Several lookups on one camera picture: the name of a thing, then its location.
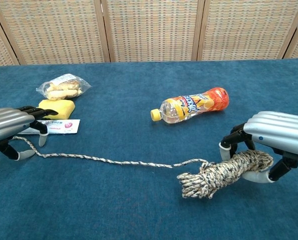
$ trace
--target blue table surface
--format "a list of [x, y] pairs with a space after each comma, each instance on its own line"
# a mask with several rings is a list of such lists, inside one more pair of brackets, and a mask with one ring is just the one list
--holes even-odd
[[[115, 161], [220, 162], [218, 143], [259, 111], [298, 115], [298, 59], [0, 66], [0, 108], [37, 106], [45, 81], [71, 73], [92, 88], [74, 99], [77, 134], [49, 135], [41, 153], [85, 154]], [[180, 95], [223, 87], [220, 112], [177, 124], [150, 111]], [[10, 144], [28, 149], [23, 141]], [[280, 159], [271, 148], [257, 149]], [[238, 152], [246, 150], [239, 145]], [[298, 168], [279, 181], [238, 180], [212, 199], [182, 198], [179, 168], [114, 165], [37, 155], [13, 161], [0, 153], [0, 240], [298, 239]]]

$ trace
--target yellow sponge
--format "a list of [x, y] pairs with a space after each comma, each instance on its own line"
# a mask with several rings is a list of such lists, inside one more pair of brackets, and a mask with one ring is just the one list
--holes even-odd
[[38, 108], [41, 109], [51, 109], [56, 111], [57, 115], [45, 116], [46, 119], [52, 120], [65, 120], [69, 119], [71, 113], [75, 109], [75, 104], [71, 100], [61, 99], [61, 100], [49, 100], [44, 99], [39, 103]]

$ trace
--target white packet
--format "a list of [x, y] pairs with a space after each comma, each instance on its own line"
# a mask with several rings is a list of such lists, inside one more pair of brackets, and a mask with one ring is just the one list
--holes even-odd
[[[49, 134], [76, 134], [78, 132], [80, 119], [65, 120], [37, 120], [45, 124]], [[39, 134], [40, 132], [33, 128], [27, 128], [18, 134]]]

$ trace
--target yellow bottle cap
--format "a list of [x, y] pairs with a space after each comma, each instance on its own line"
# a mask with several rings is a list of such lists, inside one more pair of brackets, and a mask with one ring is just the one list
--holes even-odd
[[151, 110], [151, 119], [152, 121], [156, 122], [156, 121], [160, 121], [161, 120], [161, 115], [160, 115], [160, 111], [159, 109], [153, 109]]

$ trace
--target plastic bottle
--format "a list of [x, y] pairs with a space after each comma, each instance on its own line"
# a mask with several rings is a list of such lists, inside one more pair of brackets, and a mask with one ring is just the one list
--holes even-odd
[[151, 110], [151, 119], [156, 122], [163, 119], [175, 124], [188, 120], [204, 112], [221, 111], [229, 105], [229, 96], [222, 87], [214, 87], [204, 93], [168, 98], [160, 109]]

